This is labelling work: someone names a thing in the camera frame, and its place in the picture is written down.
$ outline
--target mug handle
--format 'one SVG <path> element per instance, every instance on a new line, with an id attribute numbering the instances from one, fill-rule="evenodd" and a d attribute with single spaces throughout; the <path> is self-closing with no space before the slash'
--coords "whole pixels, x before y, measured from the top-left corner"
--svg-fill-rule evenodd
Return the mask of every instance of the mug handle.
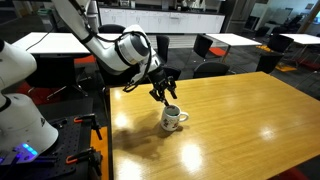
<path id="1" fill-rule="evenodd" d="M 186 120 L 188 120 L 188 119 L 189 119 L 189 114 L 188 114 L 188 113 L 186 113 L 186 112 L 181 112 L 181 113 L 180 113 L 180 115 L 179 115 L 179 122 L 183 122 L 183 121 L 186 121 Z"/>

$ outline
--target blue light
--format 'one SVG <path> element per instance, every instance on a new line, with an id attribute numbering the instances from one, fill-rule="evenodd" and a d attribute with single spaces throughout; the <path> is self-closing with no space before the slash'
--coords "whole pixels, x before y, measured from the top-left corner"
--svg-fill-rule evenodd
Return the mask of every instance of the blue light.
<path id="1" fill-rule="evenodd" d="M 33 150 L 33 151 L 31 151 L 31 154 L 37 155 L 38 153 L 35 150 Z"/>

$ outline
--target white table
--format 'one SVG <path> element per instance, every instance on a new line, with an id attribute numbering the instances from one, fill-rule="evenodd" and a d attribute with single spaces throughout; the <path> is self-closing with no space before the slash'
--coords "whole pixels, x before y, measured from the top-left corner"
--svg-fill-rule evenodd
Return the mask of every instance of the white table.
<path id="1" fill-rule="evenodd" d="M 47 33 L 30 33 L 17 42 L 14 46 L 28 49 L 39 42 Z M 106 39 L 116 39 L 120 34 L 100 34 Z M 110 47 L 113 43 L 101 41 L 104 48 Z M 78 39 L 71 33 L 49 33 L 38 44 L 28 50 L 32 54 L 76 54 L 89 53 Z"/>
<path id="2" fill-rule="evenodd" d="M 303 53 L 305 52 L 308 45 L 320 44 L 319 37 L 312 36 L 309 34 L 280 34 L 280 35 L 292 38 L 295 43 L 304 45 L 304 47 L 300 51 L 297 51 L 297 53 L 292 57 L 293 61 L 296 56 L 298 56 L 299 58 L 301 58 L 303 56 Z M 300 63 L 298 61 L 295 61 L 296 67 L 298 67 L 299 64 L 301 64 L 305 59 L 306 58 L 304 58 L 302 61 L 300 61 Z"/>
<path id="3" fill-rule="evenodd" d="M 232 33 L 225 34 L 206 34 L 210 38 L 214 38 L 228 45 L 226 54 L 223 56 L 222 62 L 226 61 L 227 55 L 229 54 L 232 46 L 260 46 L 261 43 L 244 38 Z"/>

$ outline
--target floor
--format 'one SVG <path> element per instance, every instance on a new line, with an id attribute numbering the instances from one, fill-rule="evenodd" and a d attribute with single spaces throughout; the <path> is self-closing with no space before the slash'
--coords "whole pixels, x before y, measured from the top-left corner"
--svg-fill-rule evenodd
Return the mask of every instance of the floor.
<path id="1" fill-rule="evenodd" d="M 24 35 L 29 32 L 41 32 L 44 31 L 44 27 L 41 23 L 41 20 L 37 16 L 28 16 L 22 19 L 14 20 L 10 23 L 6 23 L 0 25 L 0 39 L 4 39 L 9 43 L 13 43 L 16 40 L 22 38 Z M 250 37 L 252 34 L 244 34 L 244 36 Z M 290 59 L 290 57 L 296 52 L 297 48 L 292 46 L 290 48 L 291 53 L 286 55 L 286 59 Z M 190 48 L 182 48 L 182 49 L 169 49 L 168 55 L 168 66 L 173 66 L 179 69 L 182 69 L 182 74 L 180 76 L 180 80 L 182 79 L 190 79 L 193 75 L 193 69 L 198 66 L 203 59 L 198 57 L 196 54 L 192 53 L 190 56 L 190 60 L 188 57 L 191 53 Z M 227 58 L 227 63 L 231 65 L 231 70 L 235 71 L 237 74 L 246 73 L 241 68 L 238 68 L 239 65 L 245 65 L 250 62 L 258 62 L 259 60 L 259 50 L 255 47 L 241 47 L 241 48 L 231 48 L 230 55 Z M 212 59 L 210 61 L 219 61 L 219 58 Z M 102 95 L 100 90 L 103 87 L 103 83 L 99 72 L 94 64 L 82 64 L 80 66 L 86 66 L 86 71 L 90 76 L 93 77 L 93 80 L 85 82 L 83 88 L 89 93 L 89 97 L 94 99 L 94 112 L 100 117 L 99 121 L 102 125 L 107 125 L 106 118 L 107 115 L 104 113 L 104 105 L 101 99 Z M 281 81 L 289 84 L 290 86 L 297 86 L 300 81 L 308 77 L 312 74 L 312 70 L 307 69 L 303 66 L 298 67 L 295 71 L 289 72 L 281 72 L 275 69 L 271 75 L 280 79 Z M 311 76 L 306 81 L 304 81 L 301 85 L 297 87 L 298 90 L 316 98 L 320 99 L 320 83 L 313 82 L 317 81 L 319 75 Z M 19 86 L 19 83 L 13 85 L 5 89 L 4 93 L 15 92 L 16 87 Z M 73 90 L 67 91 L 64 94 L 66 100 L 82 98 L 81 94 L 75 92 Z M 301 165 L 298 168 L 311 180 L 320 179 L 320 156 L 315 157 Z"/>

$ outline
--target mug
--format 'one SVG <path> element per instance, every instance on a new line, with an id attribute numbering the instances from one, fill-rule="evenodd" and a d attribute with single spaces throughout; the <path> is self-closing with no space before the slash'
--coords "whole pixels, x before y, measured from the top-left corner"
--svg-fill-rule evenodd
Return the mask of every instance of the mug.
<path id="1" fill-rule="evenodd" d="M 189 114 L 181 112 L 180 108 L 175 105 L 166 106 L 163 109 L 161 117 L 161 127 L 167 131 L 175 131 L 180 122 L 186 121 L 189 118 Z"/>

